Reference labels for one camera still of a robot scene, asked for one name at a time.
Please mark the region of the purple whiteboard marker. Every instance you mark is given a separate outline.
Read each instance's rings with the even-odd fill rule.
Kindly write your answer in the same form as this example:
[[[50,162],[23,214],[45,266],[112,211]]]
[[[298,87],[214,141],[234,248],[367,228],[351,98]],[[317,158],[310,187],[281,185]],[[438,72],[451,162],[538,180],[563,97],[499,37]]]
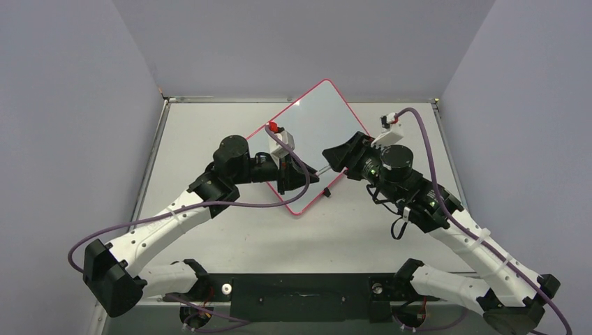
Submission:
[[[327,171],[330,171],[332,168],[329,165],[326,165],[325,167],[322,167],[320,170],[318,170],[316,172],[316,176],[320,176],[324,173],[326,173]]]

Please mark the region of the pink-framed whiteboard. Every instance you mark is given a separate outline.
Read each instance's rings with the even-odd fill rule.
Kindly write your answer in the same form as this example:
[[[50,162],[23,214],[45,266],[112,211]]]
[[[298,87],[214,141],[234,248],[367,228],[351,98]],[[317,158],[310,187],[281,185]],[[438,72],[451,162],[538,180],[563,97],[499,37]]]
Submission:
[[[291,214],[299,216],[343,177],[341,172],[327,168],[322,151],[343,144],[358,131],[365,133],[367,130],[329,79],[317,83],[270,121],[294,137],[295,153],[306,164],[324,171],[320,181],[311,184],[305,195],[286,205]]]

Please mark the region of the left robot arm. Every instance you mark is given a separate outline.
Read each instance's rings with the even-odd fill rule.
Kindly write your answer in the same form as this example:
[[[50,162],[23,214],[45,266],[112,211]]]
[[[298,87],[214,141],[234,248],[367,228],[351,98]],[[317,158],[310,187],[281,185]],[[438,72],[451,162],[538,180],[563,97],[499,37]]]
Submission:
[[[287,135],[270,135],[270,153],[250,155],[246,138],[225,137],[205,171],[157,216],[135,224],[130,232],[84,250],[82,278],[108,316],[131,310],[143,297],[181,293],[202,299],[208,291],[206,271],[195,260],[145,269],[161,251],[182,235],[238,206],[239,185],[276,182],[280,191],[307,188],[319,178],[297,157]]]

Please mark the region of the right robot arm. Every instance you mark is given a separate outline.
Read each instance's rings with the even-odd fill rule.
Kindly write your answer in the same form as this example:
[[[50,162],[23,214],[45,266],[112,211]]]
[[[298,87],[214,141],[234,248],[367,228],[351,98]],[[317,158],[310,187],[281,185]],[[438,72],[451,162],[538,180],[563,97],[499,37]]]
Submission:
[[[560,287],[551,274],[538,274],[516,261],[481,228],[455,196],[414,170],[412,151],[394,144],[372,145],[364,133],[325,149],[336,172],[366,181],[377,204],[392,203],[404,223],[446,245],[476,274],[469,278],[409,259],[394,275],[403,298],[435,297],[481,315],[499,334],[534,334]]]

